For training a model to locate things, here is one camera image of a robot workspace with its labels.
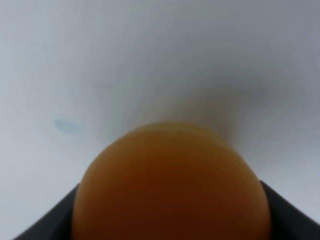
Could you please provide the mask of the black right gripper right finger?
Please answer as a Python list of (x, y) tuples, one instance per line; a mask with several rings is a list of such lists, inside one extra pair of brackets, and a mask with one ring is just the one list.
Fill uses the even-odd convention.
[(272, 240), (320, 240), (320, 224), (261, 182), (271, 216)]

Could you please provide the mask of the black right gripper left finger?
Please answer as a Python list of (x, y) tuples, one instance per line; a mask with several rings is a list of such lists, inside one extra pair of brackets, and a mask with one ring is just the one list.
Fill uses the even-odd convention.
[(15, 240), (71, 240), (72, 214), (78, 186)]

